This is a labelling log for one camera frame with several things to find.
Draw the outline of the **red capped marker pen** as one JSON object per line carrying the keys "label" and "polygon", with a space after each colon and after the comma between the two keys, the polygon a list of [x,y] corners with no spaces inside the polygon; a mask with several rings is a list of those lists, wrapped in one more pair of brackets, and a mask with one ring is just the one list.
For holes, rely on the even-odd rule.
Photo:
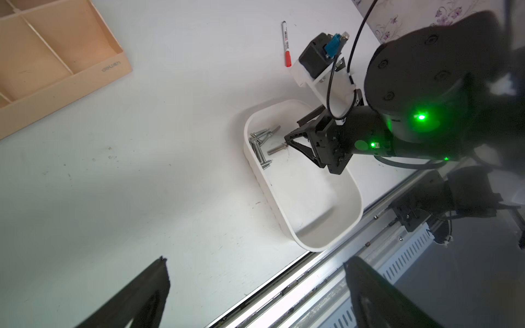
{"label": "red capped marker pen", "polygon": [[292,67],[291,52],[290,52],[290,46],[289,46],[289,40],[288,40],[287,22],[285,20],[281,23],[281,28],[282,28],[282,37],[283,37],[285,66],[287,68],[291,68]]}

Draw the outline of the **aluminium mounting rail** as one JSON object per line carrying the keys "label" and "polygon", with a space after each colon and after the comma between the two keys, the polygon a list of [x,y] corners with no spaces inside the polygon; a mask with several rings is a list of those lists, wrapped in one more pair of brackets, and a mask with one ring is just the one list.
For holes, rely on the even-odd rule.
{"label": "aluminium mounting rail", "polygon": [[213,322],[214,327],[354,327],[343,264],[360,256],[447,327],[517,327],[523,322],[524,211],[452,223],[440,246],[429,226],[408,232],[391,202],[423,181],[410,174],[372,203],[337,246],[310,253]]}

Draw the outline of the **beige desk file organizer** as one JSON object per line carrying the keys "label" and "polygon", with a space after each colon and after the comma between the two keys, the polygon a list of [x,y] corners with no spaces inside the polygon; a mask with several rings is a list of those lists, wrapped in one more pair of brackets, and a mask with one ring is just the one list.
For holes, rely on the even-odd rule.
{"label": "beige desk file organizer", "polygon": [[91,1],[1,2],[1,137],[128,75]]}

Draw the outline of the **pile of silver screws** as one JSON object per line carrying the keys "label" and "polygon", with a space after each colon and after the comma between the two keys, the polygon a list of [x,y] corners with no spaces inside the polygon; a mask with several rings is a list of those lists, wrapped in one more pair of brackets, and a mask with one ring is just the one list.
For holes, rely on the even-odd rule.
{"label": "pile of silver screws", "polygon": [[255,133],[251,133],[248,141],[254,151],[254,154],[261,166],[262,169],[267,169],[272,160],[266,160],[265,155],[263,154],[262,146],[264,143],[270,139],[276,132],[280,130],[280,125],[273,128],[266,128]]}

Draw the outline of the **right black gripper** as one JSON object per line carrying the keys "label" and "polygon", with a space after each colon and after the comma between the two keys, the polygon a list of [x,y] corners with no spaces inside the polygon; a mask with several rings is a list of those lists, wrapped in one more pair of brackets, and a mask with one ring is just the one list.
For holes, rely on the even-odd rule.
{"label": "right black gripper", "polygon": [[285,143],[319,168],[341,174],[354,154],[388,156],[390,131],[381,116],[368,106],[354,108],[342,125],[320,105],[297,121],[298,128],[284,136]]}

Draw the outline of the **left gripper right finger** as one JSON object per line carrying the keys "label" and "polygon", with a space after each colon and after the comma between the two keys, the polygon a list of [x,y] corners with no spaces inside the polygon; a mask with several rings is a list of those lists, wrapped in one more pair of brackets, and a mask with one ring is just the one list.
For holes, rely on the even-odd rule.
{"label": "left gripper right finger", "polygon": [[367,262],[353,256],[344,263],[358,327],[440,327]]}

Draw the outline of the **white plastic storage tray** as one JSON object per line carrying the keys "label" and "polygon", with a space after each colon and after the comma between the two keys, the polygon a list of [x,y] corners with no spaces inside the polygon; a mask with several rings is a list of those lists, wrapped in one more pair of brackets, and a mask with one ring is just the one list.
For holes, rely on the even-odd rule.
{"label": "white plastic storage tray", "polygon": [[[320,252],[341,241],[362,218],[354,177],[348,169],[341,175],[320,169],[291,147],[267,154],[312,110],[302,101],[287,100],[253,113],[243,129],[243,150],[283,233],[305,250]],[[275,127],[279,130],[261,147],[267,162],[262,166],[250,137]]]}

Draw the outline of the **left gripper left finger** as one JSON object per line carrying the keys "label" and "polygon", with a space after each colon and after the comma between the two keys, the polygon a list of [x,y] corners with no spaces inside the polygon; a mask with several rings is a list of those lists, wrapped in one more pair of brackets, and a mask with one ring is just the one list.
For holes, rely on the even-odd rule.
{"label": "left gripper left finger", "polygon": [[79,327],[159,327],[170,291],[167,259],[156,259]]}

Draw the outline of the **silver screw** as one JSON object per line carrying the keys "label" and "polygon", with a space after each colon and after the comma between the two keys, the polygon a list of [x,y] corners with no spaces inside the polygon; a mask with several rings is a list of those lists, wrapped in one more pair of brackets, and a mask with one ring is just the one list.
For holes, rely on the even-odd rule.
{"label": "silver screw", "polygon": [[280,152],[281,150],[285,150],[285,149],[287,149],[287,148],[288,148],[288,144],[287,144],[287,143],[282,143],[282,144],[280,144],[279,146],[276,146],[276,147],[274,147],[274,148],[268,150],[268,151],[267,151],[267,154],[268,154],[269,156],[272,156],[273,154],[276,154],[276,153]]}

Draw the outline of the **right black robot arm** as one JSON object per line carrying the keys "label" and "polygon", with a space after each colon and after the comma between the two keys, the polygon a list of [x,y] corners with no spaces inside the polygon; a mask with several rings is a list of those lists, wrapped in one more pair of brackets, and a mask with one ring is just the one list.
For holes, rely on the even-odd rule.
{"label": "right black robot arm", "polygon": [[348,35],[319,34],[296,66],[321,105],[284,140],[332,174],[359,154],[416,170],[470,157],[521,175],[524,49],[509,37],[489,11],[413,31],[377,48],[358,88],[341,57]]}

